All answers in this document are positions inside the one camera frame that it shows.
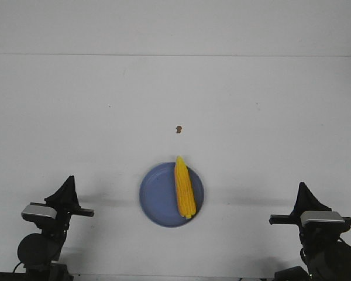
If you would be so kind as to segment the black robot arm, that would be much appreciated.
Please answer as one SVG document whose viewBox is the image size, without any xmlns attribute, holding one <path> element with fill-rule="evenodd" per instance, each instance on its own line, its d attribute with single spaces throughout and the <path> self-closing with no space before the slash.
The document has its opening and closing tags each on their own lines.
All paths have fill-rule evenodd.
<svg viewBox="0 0 351 281">
<path fill-rule="evenodd" d="M 296 225 L 302 248 L 301 266 L 277 271 L 274 280 L 351 280 L 351 246 L 340 236 L 351 229 L 351 217 L 343 217 L 322 204 L 304 182 L 289 215 L 272 214 L 269 223 Z"/>
<path fill-rule="evenodd" d="M 93 217 L 94 210 L 80 206 L 73 175 L 44 203 L 29 203 L 23 209 L 21 217 L 41 230 L 24 237 L 18 246 L 18 259 L 26 269 L 25 280 L 74 279 L 67 265 L 58 263 L 74 215 Z"/>
</svg>

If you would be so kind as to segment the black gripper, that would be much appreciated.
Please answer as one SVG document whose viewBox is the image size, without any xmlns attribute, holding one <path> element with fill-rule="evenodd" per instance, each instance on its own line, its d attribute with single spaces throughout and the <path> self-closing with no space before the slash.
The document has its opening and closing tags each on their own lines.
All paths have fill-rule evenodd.
<svg viewBox="0 0 351 281">
<path fill-rule="evenodd" d="M 304 182 L 298 186 L 297 198 L 290 215 L 271 215 L 270 224 L 297 225 L 300 232 L 307 236 L 339 237 L 340 234 L 351 229 L 351 217 L 343 217 L 344 223 L 309 223 L 305 227 L 301 225 L 300 216 L 304 211 L 332 211 L 322 204 L 310 191 Z"/>
<path fill-rule="evenodd" d="M 68 231 L 73 215 L 93 217 L 94 210 L 81 208 L 76 192 L 75 177 L 70 175 L 61 187 L 44 199 L 46 205 L 54 206 L 57 211 L 54 233 Z"/>
</svg>

